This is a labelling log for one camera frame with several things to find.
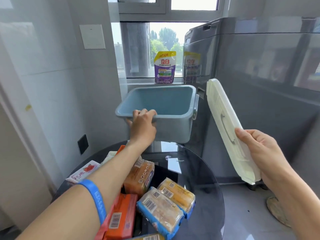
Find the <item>round glass table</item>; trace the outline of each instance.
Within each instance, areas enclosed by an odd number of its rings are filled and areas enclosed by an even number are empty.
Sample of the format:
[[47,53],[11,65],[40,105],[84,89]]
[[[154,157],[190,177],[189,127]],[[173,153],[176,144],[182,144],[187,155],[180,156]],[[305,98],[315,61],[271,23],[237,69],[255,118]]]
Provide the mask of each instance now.
[[[91,160],[102,163],[110,151],[117,151],[126,144],[127,141],[123,141],[102,149],[83,161],[70,175]],[[222,192],[213,172],[201,157],[182,145],[163,141],[153,142],[141,156],[155,163],[150,186],[158,187],[168,177],[195,194],[195,206],[190,219],[182,221],[173,240],[222,240],[225,220]],[[72,185],[64,181],[52,201]],[[133,237],[155,232],[147,219],[137,212]]]

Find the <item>beige slipper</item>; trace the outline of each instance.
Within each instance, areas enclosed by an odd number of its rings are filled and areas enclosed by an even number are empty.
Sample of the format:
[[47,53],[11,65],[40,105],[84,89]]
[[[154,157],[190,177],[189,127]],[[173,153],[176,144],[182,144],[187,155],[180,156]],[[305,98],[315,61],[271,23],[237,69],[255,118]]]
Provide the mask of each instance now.
[[276,197],[269,197],[266,200],[266,206],[270,213],[283,225],[291,227],[289,220],[286,218],[285,212]]

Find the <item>forearm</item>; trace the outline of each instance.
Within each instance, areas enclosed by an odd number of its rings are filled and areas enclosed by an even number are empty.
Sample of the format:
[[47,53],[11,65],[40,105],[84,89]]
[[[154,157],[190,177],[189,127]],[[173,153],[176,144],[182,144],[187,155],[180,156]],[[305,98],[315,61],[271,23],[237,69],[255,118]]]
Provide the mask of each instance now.
[[294,171],[285,172],[283,180],[271,185],[298,239],[319,239],[320,200]]
[[[88,179],[99,188],[107,212],[123,181],[143,148],[127,145]],[[89,191],[75,185],[53,202],[19,239],[93,239],[100,227],[97,209]]]

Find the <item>blue wristband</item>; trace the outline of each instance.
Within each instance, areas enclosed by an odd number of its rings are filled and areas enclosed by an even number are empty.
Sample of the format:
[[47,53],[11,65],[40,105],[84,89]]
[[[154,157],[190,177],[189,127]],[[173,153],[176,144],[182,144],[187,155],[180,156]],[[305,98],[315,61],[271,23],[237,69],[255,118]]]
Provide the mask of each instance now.
[[98,189],[98,187],[89,179],[84,179],[80,181],[78,184],[83,185],[84,187],[87,188],[87,190],[90,192],[94,203],[97,207],[99,219],[100,219],[100,224],[104,222],[107,216],[106,208],[104,207],[104,203],[102,200],[102,195]]

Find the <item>bin latch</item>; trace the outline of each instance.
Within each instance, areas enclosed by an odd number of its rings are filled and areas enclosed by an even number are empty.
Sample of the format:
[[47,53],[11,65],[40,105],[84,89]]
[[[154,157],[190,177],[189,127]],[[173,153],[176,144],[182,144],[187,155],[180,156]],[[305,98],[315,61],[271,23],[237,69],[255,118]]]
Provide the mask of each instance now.
[[192,115],[192,120],[195,120],[197,118],[198,114],[198,103],[199,103],[199,95],[195,95],[194,99],[194,106],[193,106],[193,115]]

